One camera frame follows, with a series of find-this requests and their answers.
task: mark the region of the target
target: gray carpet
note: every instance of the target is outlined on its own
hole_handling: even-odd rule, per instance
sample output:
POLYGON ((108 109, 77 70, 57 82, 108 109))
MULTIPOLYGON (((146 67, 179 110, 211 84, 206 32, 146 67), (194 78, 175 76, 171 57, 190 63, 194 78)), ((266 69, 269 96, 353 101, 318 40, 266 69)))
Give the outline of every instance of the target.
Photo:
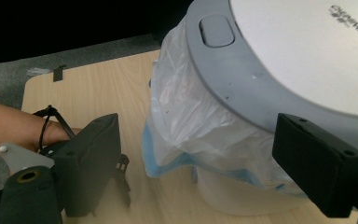
MULTIPOLYGON (((26 81, 33 76, 52 72, 61 65, 66 65, 64 69, 68 69, 159 48, 160 43, 152 35, 140 35, 81 49, 0 63, 0 104, 21 109, 26 81)), ((7 178, 7 166, 0 158, 0 189, 7 178)))

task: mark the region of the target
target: black cable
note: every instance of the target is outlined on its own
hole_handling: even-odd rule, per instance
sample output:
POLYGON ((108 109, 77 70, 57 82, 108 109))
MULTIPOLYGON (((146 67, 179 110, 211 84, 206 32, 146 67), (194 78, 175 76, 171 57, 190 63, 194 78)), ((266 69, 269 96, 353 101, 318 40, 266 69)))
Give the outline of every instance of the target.
POLYGON ((45 120, 45 123, 43 124, 42 132, 40 133, 39 137, 39 150, 43 150, 43 135, 45 134, 46 127, 48 126, 48 120, 50 119, 50 115, 45 120))

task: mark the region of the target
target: white plastic bag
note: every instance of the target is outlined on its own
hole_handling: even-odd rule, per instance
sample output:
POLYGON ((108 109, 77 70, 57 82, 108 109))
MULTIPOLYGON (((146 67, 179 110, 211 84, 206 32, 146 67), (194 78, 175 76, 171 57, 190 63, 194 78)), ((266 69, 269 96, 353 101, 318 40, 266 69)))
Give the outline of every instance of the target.
POLYGON ((186 18, 165 37, 153 64, 151 105, 143 136, 147 174, 159 177, 183 165, 301 195, 273 160, 273 133, 240 119, 200 81, 186 44, 186 18))

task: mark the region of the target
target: wooden table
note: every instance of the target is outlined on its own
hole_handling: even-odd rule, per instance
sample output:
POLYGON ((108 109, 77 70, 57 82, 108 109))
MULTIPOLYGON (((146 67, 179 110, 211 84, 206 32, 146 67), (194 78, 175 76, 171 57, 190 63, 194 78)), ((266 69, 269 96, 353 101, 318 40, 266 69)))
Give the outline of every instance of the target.
POLYGON ((148 82, 158 54, 156 50, 63 70, 62 81, 53 82, 53 75, 46 74, 26 83, 22 110, 29 113, 53 105, 70 126, 78 128, 102 115, 118 113, 122 153, 130 159, 126 177, 131 186, 131 206, 120 199, 112 179, 96 217, 66 217, 62 212, 65 223, 357 223, 357 212, 350 218, 327 218, 313 203, 268 216, 227 215, 202 200, 190 167, 161 178, 147 176, 141 141, 150 102, 148 82))

